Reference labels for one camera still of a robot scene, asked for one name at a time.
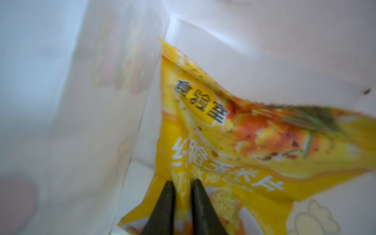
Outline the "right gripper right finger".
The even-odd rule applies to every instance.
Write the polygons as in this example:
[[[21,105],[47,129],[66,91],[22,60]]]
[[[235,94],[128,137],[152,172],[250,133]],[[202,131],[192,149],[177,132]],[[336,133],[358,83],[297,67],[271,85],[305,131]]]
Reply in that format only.
[[[192,183],[191,206],[194,235],[228,235],[199,179]]]

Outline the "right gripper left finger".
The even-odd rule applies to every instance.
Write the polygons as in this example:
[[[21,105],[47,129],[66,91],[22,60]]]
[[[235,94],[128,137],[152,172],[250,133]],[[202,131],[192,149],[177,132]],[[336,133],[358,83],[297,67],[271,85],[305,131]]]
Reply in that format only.
[[[172,181],[166,181],[141,235],[173,235],[176,192]]]

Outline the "yellow corn chips packet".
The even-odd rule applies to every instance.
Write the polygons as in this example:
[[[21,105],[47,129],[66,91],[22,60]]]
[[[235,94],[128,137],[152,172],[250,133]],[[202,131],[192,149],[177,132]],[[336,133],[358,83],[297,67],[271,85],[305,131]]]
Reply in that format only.
[[[199,179],[228,235],[337,235],[316,201],[293,204],[376,168],[376,120],[325,106],[240,99],[162,42],[162,123],[155,172],[141,204],[118,226],[141,235],[166,181],[175,187],[173,235],[194,235],[191,187]]]

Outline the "white paper bag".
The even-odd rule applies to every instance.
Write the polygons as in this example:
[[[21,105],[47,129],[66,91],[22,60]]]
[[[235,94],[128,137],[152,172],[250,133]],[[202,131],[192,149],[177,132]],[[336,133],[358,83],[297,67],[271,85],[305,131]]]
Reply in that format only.
[[[375,1],[1,1],[1,234],[124,234],[159,39],[240,98],[376,114]]]

